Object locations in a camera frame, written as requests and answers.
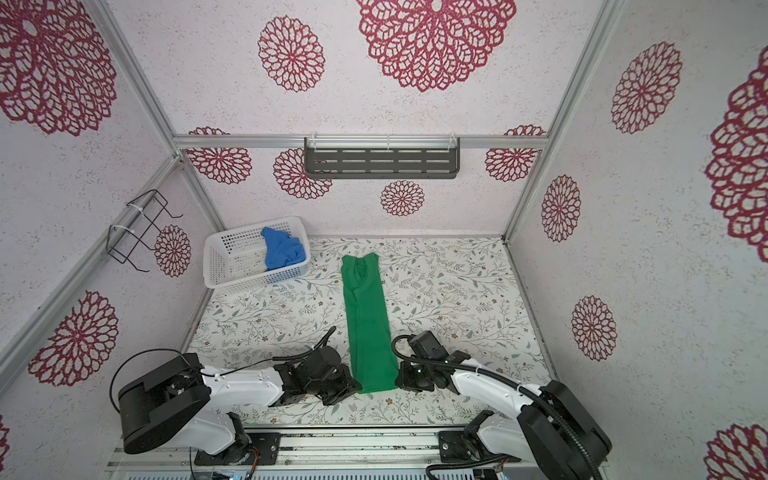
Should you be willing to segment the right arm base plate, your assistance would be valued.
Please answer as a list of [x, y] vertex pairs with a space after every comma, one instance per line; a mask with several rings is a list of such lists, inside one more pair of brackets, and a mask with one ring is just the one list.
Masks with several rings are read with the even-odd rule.
[[442, 463], [478, 462], [499, 457], [492, 453], [473, 432], [442, 430], [438, 432], [438, 447]]

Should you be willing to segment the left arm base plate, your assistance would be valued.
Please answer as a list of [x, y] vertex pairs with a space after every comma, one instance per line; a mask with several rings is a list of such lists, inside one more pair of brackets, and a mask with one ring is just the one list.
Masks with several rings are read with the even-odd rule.
[[223, 452], [211, 455], [199, 450], [193, 456], [196, 467], [273, 466], [277, 463], [282, 435], [276, 432], [248, 433], [246, 443], [237, 440]]

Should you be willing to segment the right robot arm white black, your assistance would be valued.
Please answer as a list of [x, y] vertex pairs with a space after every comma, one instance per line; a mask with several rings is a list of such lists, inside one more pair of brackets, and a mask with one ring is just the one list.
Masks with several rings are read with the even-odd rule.
[[462, 351], [448, 352], [430, 331], [395, 337], [395, 384], [411, 392], [449, 390], [485, 409], [460, 431], [441, 431], [441, 461], [425, 473], [528, 463], [548, 479], [599, 479], [612, 450], [608, 435], [563, 383], [524, 383], [488, 369]]

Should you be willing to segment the green tank top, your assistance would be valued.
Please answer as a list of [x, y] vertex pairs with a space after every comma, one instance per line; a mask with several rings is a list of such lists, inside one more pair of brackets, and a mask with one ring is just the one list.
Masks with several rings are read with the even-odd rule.
[[353, 377], [364, 394], [394, 390], [398, 361], [391, 350], [378, 255], [343, 257], [341, 276]]

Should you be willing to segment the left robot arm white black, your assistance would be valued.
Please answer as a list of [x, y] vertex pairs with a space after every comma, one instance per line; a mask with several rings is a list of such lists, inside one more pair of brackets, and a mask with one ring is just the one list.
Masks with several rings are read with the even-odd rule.
[[237, 371], [205, 366], [196, 354], [182, 354], [118, 392], [123, 449], [136, 455], [159, 447], [190, 448], [212, 465], [234, 464], [254, 450], [234, 407], [282, 407], [308, 396], [333, 406], [361, 390], [330, 346]]

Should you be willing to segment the blue tank top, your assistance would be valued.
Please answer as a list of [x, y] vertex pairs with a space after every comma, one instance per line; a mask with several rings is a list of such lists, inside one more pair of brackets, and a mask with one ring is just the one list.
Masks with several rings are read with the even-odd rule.
[[296, 265], [307, 259], [305, 248], [298, 238], [268, 227], [261, 230], [261, 235], [266, 244], [265, 265], [268, 271]]

